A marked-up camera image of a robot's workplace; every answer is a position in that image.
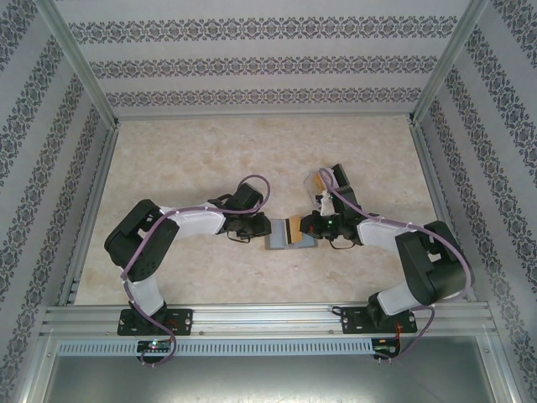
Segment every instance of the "red wire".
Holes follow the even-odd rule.
[[[397,336],[395,336],[397,339],[397,346],[395,346],[395,348],[397,348],[401,345],[401,325],[399,325],[399,322],[395,323],[395,333],[397,334]]]
[[[174,327],[174,329],[177,329],[177,328],[179,327],[179,325],[177,324],[177,322],[174,321],[174,320],[172,320],[172,319],[168,319],[168,320],[166,321],[166,323],[169,323],[171,326]]]

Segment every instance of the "wooden block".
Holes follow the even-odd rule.
[[[300,216],[293,216],[285,220],[285,234],[287,244],[302,242],[302,232],[300,231]]]

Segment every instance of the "yellow object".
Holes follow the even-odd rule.
[[[285,220],[285,234],[287,244],[302,241],[302,232],[300,231],[300,216],[293,216]]]
[[[313,186],[315,187],[315,191],[318,195],[326,190],[325,182],[322,181],[321,174],[315,175],[313,178]]]

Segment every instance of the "wallpaper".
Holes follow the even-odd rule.
[[[422,129],[523,401],[537,401],[535,3],[492,1]]]
[[[54,305],[108,128],[35,5],[0,6],[0,402]]]
[[[56,2],[120,118],[408,113],[467,3]]]

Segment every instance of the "aluminum frame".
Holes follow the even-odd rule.
[[[346,335],[341,318],[331,312],[334,306],[363,306],[363,303],[342,304],[270,304],[270,305],[194,305],[172,306],[194,311],[192,334],[181,340],[356,340],[357,338],[389,338],[394,333]],[[117,323],[126,306],[52,306],[46,309],[34,356],[23,385],[19,402],[41,402],[45,398],[59,346],[66,340],[149,340],[151,337],[120,337]],[[498,402],[519,402],[520,398],[507,359],[499,342],[498,331],[486,302],[437,304],[436,317],[424,337],[471,336],[478,342],[494,397]],[[421,329],[428,312],[417,311],[416,322]],[[403,334],[403,338],[414,335]]]
[[[430,104],[434,101],[436,93],[440,89],[444,79],[452,68],[455,59],[464,47],[468,36],[472,32],[476,22],[481,17],[482,12],[488,4],[488,0],[470,0],[459,23],[455,27],[453,35],[450,37],[447,46],[442,52],[442,56],[436,63],[430,78],[425,84],[425,88],[418,98],[418,102],[412,112],[414,123],[421,122],[427,114]]]
[[[79,76],[82,85],[107,123],[107,128],[111,128],[117,122],[117,116],[110,102],[107,100],[105,92],[95,78],[90,64],[76,43],[73,33],[71,33],[69,26],[58,10],[55,0],[36,0],[35,6],[49,25],[65,56],[69,59],[75,73]]]
[[[67,276],[65,277],[65,285],[61,290],[58,305],[63,306],[74,301],[70,300],[76,295],[76,293],[72,293],[74,288],[73,285],[76,281],[76,278],[80,279],[82,269],[84,268],[84,263],[86,262],[87,251],[90,248],[91,234],[93,233],[93,228],[95,227],[95,222],[97,220],[97,213],[99,211],[99,206],[101,205],[104,187],[107,183],[108,171],[110,170],[110,165],[112,164],[112,158],[116,149],[117,136],[119,135],[120,127],[120,123],[114,123],[113,127],[108,132],[105,148],[103,150],[104,155],[101,166],[98,168],[95,185],[91,191],[88,208],[82,221],[81,236],[79,241],[76,243],[73,259],[71,261],[69,270],[67,271]]]

